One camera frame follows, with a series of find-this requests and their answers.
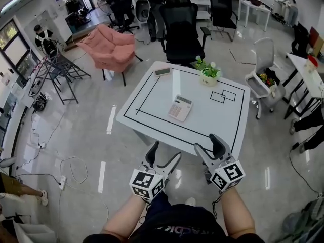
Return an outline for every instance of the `person's arm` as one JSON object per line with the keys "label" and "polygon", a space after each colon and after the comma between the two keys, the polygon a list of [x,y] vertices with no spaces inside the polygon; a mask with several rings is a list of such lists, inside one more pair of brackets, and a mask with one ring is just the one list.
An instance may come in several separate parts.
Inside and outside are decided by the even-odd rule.
{"label": "person's arm", "polygon": [[255,234],[255,225],[251,213],[235,188],[223,193],[221,203],[226,230],[230,237],[236,239],[244,234]]}
{"label": "person's arm", "polygon": [[120,210],[105,224],[101,233],[110,234],[121,241],[127,240],[135,229],[146,203],[132,195]]}

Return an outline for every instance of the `green plant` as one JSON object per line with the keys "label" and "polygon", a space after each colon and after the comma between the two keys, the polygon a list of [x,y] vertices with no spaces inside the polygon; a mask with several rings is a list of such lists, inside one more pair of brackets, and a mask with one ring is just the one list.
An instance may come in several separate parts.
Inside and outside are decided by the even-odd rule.
{"label": "green plant", "polygon": [[221,70],[216,68],[216,64],[211,62],[207,64],[200,56],[196,57],[197,63],[196,68],[200,70],[203,75],[211,78],[219,77],[221,74]]}

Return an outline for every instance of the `white floor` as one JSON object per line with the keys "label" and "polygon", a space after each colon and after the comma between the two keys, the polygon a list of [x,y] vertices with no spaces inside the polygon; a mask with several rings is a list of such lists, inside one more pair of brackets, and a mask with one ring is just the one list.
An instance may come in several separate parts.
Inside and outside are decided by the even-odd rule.
{"label": "white floor", "polygon": [[[270,37],[276,47],[275,61],[282,68],[276,70],[277,75],[285,80],[293,71],[289,60],[285,59],[285,54],[291,51],[293,32],[274,20],[270,20],[268,29],[264,32],[264,22],[265,16],[260,19],[259,26],[251,21],[244,28],[243,22],[239,22],[233,43],[225,34],[222,37],[213,33],[213,40],[208,37],[206,41],[205,60],[214,61],[220,66],[225,78],[244,84],[244,76],[254,68],[253,42],[262,37]],[[197,25],[202,39],[199,27],[206,26],[207,23],[199,22]],[[136,34],[139,40],[143,40],[143,37],[144,33]],[[83,53],[77,48],[68,52],[67,57],[76,59]],[[74,156],[87,165],[88,178],[84,183],[78,184],[72,177],[69,163],[75,178],[82,181],[86,175],[83,161],[74,158],[63,162],[62,174],[67,176],[67,183],[74,187],[67,186],[64,191],[59,189],[50,176],[21,176],[25,184],[48,191],[49,205],[41,207],[31,197],[24,197],[26,203],[16,204],[17,211],[31,215],[32,222],[47,224],[59,233],[62,242],[82,242],[89,234],[100,232],[107,218],[105,205],[109,208],[111,217],[131,194],[129,179],[133,169],[140,164],[146,146],[130,128],[116,121],[113,122],[111,134],[108,134],[108,119],[113,107],[116,107],[116,112],[120,110],[150,65],[156,60],[166,61],[158,42],[147,46],[136,42],[136,54],[144,61],[134,59],[125,73],[126,87],[118,73],[112,81],[104,82],[101,70],[95,69],[91,57],[85,54],[75,63],[92,77],[73,84],[79,104],[72,101],[62,105],[52,84],[47,83],[44,92],[50,99],[46,109],[33,115],[29,111],[25,117],[17,141],[17,164],[29,161],[38,153],[38,138],[32,133],[31,119],[34,132],[39,134],[39,141],[49,142],[36,160],[19,168],[16,174],[49,173],[59,179],[61,161]],[[286,87],[288,92],[298,83],[299,78],[296,77]],[[61,88],[68,94],[66,84],[62,84]],[[289,126],[292,116],[284,120],[286,108],[287,105],[281,101],[274,113],[264,108],[261,120],[256,120],[257,109],[250,104],[239,157],[247,176],[237,189],[255,219],[257,233],[266,242],[279,235],[282,220],[287,214],[301,210],[316,198],[316,194],[298,177],[289,161],[292,145],[306,139],[315,129],[291,136]],[[318,191],[322,190],[324,177],[323,145],[304,154],[292,153],[296,168]],[[176,152],[176,148],[161,143],[157,162],[163,164]],[[99,176],[103,163],[105,170],[101,192]],[[195,197],[199,206],[210,211],[217,195],[216,188],[206,184],[201,159],[187,153],[183,154],[174,171],[166,193],[173,204]],[[216,209],[218,222],[223,226],[219,204]]]}

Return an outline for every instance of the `mesh chair back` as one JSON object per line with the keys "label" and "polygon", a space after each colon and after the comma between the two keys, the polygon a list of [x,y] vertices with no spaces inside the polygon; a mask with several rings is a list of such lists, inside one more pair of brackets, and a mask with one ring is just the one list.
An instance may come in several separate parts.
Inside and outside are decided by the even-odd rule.
{"label": "mesh chair back", "polygon": [[256,72],[261,73],[274,64],[274,43],[270,38],[262,38],[254,43],[256,52]]}
{"label": "mesh chair back", "polygon": [[196,19],[198,6],[190,0],[167,0],[160,7],[167,29],[168,42],[187,42],[198,39]]}
{"label": "mesh chair back", "polygon": [[218,18],[231,18],[232,0],[210,0],[212,16]]}

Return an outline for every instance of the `shelf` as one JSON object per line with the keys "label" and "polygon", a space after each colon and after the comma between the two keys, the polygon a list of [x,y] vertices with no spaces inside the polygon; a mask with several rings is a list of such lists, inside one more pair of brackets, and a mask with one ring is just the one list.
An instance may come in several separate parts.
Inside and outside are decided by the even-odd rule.
{"label": "shelf", "polygon": [[197,19],[209,19],[210,15],[207,11],[198,11]]}
{"label": "shelf", "polygon": [[211,2],[209,0],[191,0],[192,3],[197,5],[210,5]]}

